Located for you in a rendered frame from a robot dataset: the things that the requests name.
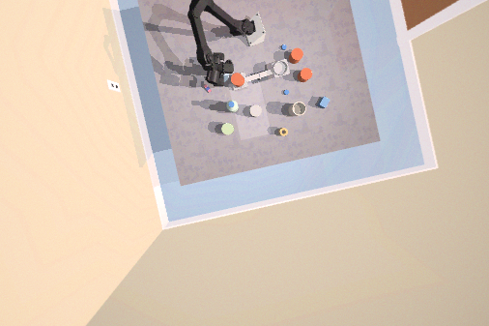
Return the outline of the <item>beige cylindrical cup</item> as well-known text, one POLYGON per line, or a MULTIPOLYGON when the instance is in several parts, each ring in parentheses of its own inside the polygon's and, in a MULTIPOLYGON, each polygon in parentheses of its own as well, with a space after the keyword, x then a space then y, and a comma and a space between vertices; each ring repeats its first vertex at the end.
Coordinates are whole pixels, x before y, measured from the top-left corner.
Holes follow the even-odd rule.
POLYGON ((292 116, 300 116, 303 115, 306 111, 306 106, 302 102, 297 102, 294 104, 291 104, 289 107, 289 113, 292 116))

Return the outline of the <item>pale green cylinder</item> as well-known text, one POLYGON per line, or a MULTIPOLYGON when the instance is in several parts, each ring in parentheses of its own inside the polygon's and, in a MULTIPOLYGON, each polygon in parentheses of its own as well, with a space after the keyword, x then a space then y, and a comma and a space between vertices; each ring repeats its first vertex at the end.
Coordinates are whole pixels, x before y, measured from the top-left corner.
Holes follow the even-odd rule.
POLYGON ((221 130, 224 134, 231 134, 234 131, 234 126, 230 123, 222 125, 221 130))

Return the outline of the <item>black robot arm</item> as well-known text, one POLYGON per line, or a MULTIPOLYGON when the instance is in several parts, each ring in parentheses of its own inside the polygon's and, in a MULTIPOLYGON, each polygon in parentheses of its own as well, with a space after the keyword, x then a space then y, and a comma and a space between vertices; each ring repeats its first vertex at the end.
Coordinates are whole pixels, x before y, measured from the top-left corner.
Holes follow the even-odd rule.
POLYGON ((255 24, 254 20, 249 21, 248 19, 234 19, 217 4, 215 4, 214 0, 191 0, 187 17, 189 18, 197 45, 197 61, 201 64, 204 71, 207 71, 205 80, 211 84, 218 84, 219 70, 221 67, 223 66, 222 74, 231 74, 234 72, 234 65, 230 59, 226 60, 225 64, 221 64, 219 59, 220 53, 212 54, 211 49, 207 45, 200 18, 203 11, 210 13, 228 26, 230 29, 229 33, 233 36, 239 36, 242 34, 249 36, 253 34, 256 31, 255 24), (211 66, 206 66, 207 64, 210 64, 211 66))

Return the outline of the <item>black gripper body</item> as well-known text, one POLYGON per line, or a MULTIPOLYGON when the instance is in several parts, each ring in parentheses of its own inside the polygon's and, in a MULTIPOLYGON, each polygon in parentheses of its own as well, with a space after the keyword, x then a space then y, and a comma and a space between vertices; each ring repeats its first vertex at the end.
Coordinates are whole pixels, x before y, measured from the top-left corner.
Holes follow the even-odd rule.
MULTIPOLYGON (((224 54, 223 53, 220 53, 219 59, 224 61, 224 54)), ((213 84, 214 86, 218 86, 218 87, 224 86, 224 79, 223 79, 223 75, 222 75, 222 70, 223 70, 223 66, 219 70, 218 84, 213 84)))

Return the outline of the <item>blue block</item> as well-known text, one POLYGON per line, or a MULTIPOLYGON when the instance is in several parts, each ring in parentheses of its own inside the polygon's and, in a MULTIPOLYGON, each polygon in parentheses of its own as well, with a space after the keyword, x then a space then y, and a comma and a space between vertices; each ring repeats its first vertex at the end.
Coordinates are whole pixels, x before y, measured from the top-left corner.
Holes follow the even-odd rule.
POLYGON ((327 105, 328 105, 328 103, 329 103, 329 101, 330 101, 330 99, 328 99, 327 97, 325 97, 325 96, 324 96, 324 97, 322 97, 322 98, 320 99, 320 101, 318 102, 318 104, 317 104, 317 105, 318 105, 319 107, 321 107, 321 108, 326 108, 326 107, 327 107, 327 105))

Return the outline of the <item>grey cylinder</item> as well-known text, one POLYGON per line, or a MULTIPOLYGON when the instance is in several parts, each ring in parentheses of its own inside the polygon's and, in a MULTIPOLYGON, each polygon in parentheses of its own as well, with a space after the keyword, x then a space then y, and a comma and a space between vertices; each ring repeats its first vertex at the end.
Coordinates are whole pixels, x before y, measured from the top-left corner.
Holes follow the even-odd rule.
POLYGON ((261 109, 261 107, 260 107, 259 105, 257 105, 257 104, 253 105, 253 106, 250 108, 250 111, 249 111, 249 113, 250 113, 250 115, 251 115, 252 117, 258 117, 258 116, 261 114, 261 112, 262 112, 262 109, 261 109))

